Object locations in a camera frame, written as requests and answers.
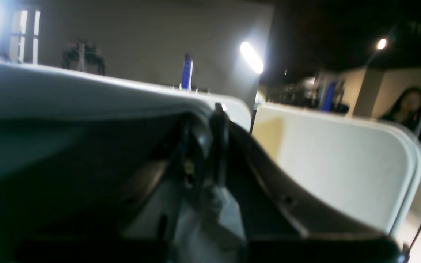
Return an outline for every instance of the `dark ceiling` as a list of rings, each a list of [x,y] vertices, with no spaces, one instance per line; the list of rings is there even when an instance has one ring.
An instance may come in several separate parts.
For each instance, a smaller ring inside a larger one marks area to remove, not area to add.
[[[388,46],[370,67],[421,66],[421,1],[255,1],[275,6],[262,83],[292,82],[320,69],[362,67],[383,37]]]

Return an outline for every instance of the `bright light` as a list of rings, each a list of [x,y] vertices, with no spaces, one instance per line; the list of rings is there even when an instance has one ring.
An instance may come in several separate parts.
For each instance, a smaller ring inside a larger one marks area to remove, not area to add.
[[[261,74],[262,70],[264,70],[264,64],[259,59],[253,47],[248,42],[243,42],[240,46],[240,52],[254,72]]]
[[[379,40],[378,45],[376,46],[377,49],[383,49],[386,47],[386,39]]]

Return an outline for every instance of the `woman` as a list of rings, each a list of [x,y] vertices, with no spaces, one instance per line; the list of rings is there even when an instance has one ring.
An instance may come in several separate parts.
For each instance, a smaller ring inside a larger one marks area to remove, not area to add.
[[[392,121],[404,125],[413,133],[416,131],[421,118],[421,88],[406,89],[391,111],[381,116],[381,120]]]

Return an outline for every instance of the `long dark hair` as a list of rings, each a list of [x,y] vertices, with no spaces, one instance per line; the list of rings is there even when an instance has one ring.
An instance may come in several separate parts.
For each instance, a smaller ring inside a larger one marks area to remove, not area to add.
[[[412,92],[416,92],[420,94],[421,97],[421,88],[418,86],[412,86],[407,88],[406,90],[404,90],[404,92],[402,92],[401,96],[399,96],[399,98],[396,100],[396,102],[394,103],[394,105],[392,106],[391,111],[389,112],[390,115],[393,115],[396,112],[399,112],[401,110],[401,103],[402,100],[405,98],[405,96],[407,96],[409,93]],[[416,112],[413,112],[413,115],[421,115],[421,104],[420,107],[418,108],[418,110]]]

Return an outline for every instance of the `wall light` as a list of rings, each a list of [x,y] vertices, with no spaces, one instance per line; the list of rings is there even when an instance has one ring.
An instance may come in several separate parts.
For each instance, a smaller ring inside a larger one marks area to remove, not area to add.
[[[261,74],[262,70],[264,70],[264,64],[253,47],[248,42],[243,42],[240,46],[240,52],[254,72]]]
[[[376,45],[376,48],[381,50],[386,47],[386,44],[387,44],[387,41],[386,39],[383,38],[382,40],[379,40],[378,45]]]

